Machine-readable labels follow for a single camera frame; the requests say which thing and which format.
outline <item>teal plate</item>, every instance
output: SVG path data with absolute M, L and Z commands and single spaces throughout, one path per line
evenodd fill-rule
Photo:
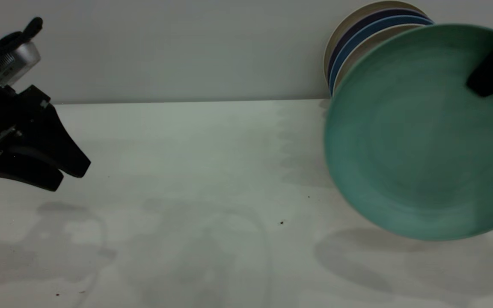
M 493 95 L 465 86 L 493 30 L 409 30 L 358 61 L 332 99 L 330 174 L 376 225 L 421 240 L 493 230 Z

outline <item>white table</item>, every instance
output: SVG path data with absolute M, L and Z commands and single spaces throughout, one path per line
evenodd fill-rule
M 92 165 L 0 179 L 0 308 L 493 307 L 493 232 L 409 240 L 344 201 L 326 104 L 57 107 Z

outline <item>white wall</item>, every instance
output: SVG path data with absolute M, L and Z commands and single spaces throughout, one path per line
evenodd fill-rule
M 0 0 L 0 37 L 33 16 L 43 60 L 18 84 L 53 103 L 319 98 L 327 38 L 370 0 Z M 493 27 L 493 0 L 411 0 Z

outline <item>beige plate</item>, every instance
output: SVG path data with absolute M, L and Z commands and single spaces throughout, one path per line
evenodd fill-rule
M 355 23 L 360 21 L 362 18 L 365 16 L 368 16 L 374 12 L 377 12 L 379 10 L 384 10 L 384 9 L 391 9 L 391 8 L 400 8 L 400 9 L 411 9 L 415 10 L 417 12 L 420 12 L 423 15 L 425 14 L 422 10 L 417 8 L 416 6 L 413 6 L 412 4 L 408 4 L 405 2 L 401 1 L 380 1 L 380 2 L 374 2 L 367 4 L 366 6 L 363 6 L 362 8 L 352 12 L 350 15 L 344 18 L 344 20 L 340 23 L 340 25 L 337 26 L 336 30 L 334 30 L 334 33 L 330 36 L 330 39 L 328 40 L 327 43 L 327 50 L 324 52 L 324 60 L 323 60 L 323 68 L 324 68 L 324 78 L 327 79 L 328 77 L 328 61 L 330 59 L 330 56 L 332 55 L 332 51 L 334 50 L 334 47 L 336 47 L 336 44 L 346 33 L 346 31 L 353 26 Z
M 353 51 L 348 55 L 344 63 L 342 64 L 338 74 L 336 75 L 336 80 L 334 82 L 334 90 L 338 87 L 338 84 L 344 79 L 347 72 L 355 65 L 355 63 L 363 56 L 366 55 L 368 51 L 371 51 L 382 42 L 391 39 L 395 35 L 399 33 L 403 33 L 406 30 L 414 29 L 417 27 L 423 27 L 424 25 L 420 24 L 404 24 L 397 25 L 393 27 L 389 27 L 374 33 L 369 36 L 367 39 L 358 44 Z

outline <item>stack of plates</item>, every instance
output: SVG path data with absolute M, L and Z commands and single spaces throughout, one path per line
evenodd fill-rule
M 368 51 L 406 30 L 432 24 L 422 10 L 400 1 L 371 3 L 350 14 L 330 37 L 324 54 L 330 95 Z

